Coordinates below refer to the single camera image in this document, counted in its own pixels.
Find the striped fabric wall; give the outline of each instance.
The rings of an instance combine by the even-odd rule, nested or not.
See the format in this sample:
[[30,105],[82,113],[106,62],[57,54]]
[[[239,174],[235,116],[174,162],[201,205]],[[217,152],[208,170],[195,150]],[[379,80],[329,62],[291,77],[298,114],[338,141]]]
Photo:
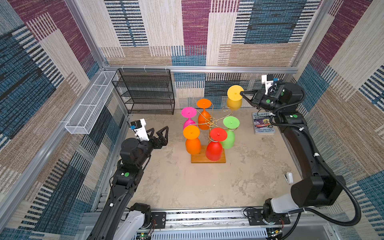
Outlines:
[[[98,70],[64,0],[0,0],[0,200]],[[67,134],[0,239],[73,239],[124,112],[111,95],[89,135]]]
[[[329,166],[342,174],[362,219],[339,227],[344,239],[384,239],[384,1],[336,0],[292,78],[299,106]],[[351,219],[343,192],[328,208]]]
[[[110,65],[290,66],[321,0],[77,0]],[[175,108],[261,75],[175,73]]]

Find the black cable sleeve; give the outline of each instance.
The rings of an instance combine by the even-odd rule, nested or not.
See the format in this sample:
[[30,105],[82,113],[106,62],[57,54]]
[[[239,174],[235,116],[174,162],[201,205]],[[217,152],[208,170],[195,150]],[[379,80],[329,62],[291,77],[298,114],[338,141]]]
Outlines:
[[[284,105],[282,107],[279,107],[275,110],[273,110],[273,114],[275,113],[278,113],[281,109],[283,108],[286,108],[286,107],[289,107],[289,106],[293,106],[293,105],[296,105],[296,104],[299,104],[299,103],[302,103],[305,99],[305,92],[302,90],[303,92],[303,96],[301,97],[301,99],[295,103],[291,103],[291,104],[287,104],[287,105]],[[278,126],[278,127],[295,127],[295,128],[298,128],[300,129],[301,126],[299,125],[295,125],[295,124],[287,124],[287,123],[275,123],[273,122],[273,116],[271,115],[270,118],[269,118],[269,122],[274,125],[274,126]],[[316,147],[316,144],[312,138],[312,136],[310,135],[310,133],[306,130],[306,129],[303,129],[302,132],[307,136],[307,139],[311,145],[311,148],[312,148],[312,151],[313,153],[318,153],[319,154],[319,150],[317,149]],[[322,214],[321,212],[318,212],[312,208],[304,208],[306,211],[309,211],[309,212],[312,212],[322,218],[324,218],[325,220],[331,222],[331,223],[334,223],[334,224],[337,224],[337,225],[340,225],[340,226],[346,226],[346,227],[350,227],[350,226],[354,226],[356,225],[360,219],[361,219],[361,208],[360,208],[360,205],[359,203],[357,202],[355,196],[351,193],[351,191],[347,188],[347,186],[345,186],[345,184],[340,181],[335,173],[332,171],[332,169],[325,163],[325,161],[323,160],[323,158],[321,156],[315,156],[315,159],[316,161],[320,164],[320,166],[322,166],[324,168],[324,170],[333,178],[335,179],[335,181],[343,188],[343,190],[345,191],[345,193],[348,195],[348,197],[350,198],[352,204],[353,204],[353,207],[355,209],[355,216],[353,217],[352,220],[350,221],[347,221],[347,222],[342,222],[342,221],[338,221],[338,220],[335,220],[335,219],[332,219],[324,214]]]
[[299,212],[299,214],[297,215],[296,221],[295,221],[295,223],[293,224],[292,228],[291,228],[291,229],[287,232],[287,234],[285,234],[280,240],[284,240],[284,239],[286,239],[289,235],[291,235],[291,233],[293,232],[293,230],[295,230],[295,228],[296,228],[296,226],[297,226],[297,223],[299,222],[300,216],[301,216],[301,212]]
[[270,96],[272,90],[275,91],[275,89],[276,89],[276,84],[273,84],[272,86],[270,86],[270,87],[268,88],[268,91],[267,91],[268,96]]

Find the book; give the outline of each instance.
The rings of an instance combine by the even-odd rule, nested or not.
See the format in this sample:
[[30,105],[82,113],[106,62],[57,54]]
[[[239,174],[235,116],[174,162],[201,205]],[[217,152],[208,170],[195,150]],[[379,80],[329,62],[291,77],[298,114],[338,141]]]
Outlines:
[[254,134],[272,135],[275,133],[269,122],[269,113],[252,113]]

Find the mounting plate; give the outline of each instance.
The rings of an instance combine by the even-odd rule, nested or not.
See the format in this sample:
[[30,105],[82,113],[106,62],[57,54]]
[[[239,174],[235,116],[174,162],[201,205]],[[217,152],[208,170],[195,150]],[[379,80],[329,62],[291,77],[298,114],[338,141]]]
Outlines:
[[[167,213],[166,212],[152,212],[151,218],[156,220],[155,229],[164,229],[166,228]],[[153,221],[146,229],[151,229],[153,226]]]
[[[263,215],[262,215],[262,210],[263,209],[247,209],[246,210],[246,213],[247,213],[247,216],[251,216],[249,219],[248,219],[248,222],[249,222],[249,225],[251,226],[258,226],[258,225],[267,225],[264,221],[263,221]],[[289,217],[287,216],[286,217],[286,214],[282,214],[281,215],[281,218],[282,220],[284,221],[284,224],[290,224],[291,221],[289,220]],[[279,220],[279,222],[276,222],[275,225],[280,225],[281,224],[281,221]]]

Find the white wire basket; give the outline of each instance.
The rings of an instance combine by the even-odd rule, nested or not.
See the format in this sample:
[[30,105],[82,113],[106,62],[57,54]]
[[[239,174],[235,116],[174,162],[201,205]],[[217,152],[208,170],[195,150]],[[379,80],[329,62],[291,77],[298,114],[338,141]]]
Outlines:
[[91,86],[84,99],[65,124],[70,134],[89,134],[98,119],[111,91],[113,81],[117,81],[116,72],[103,71]]

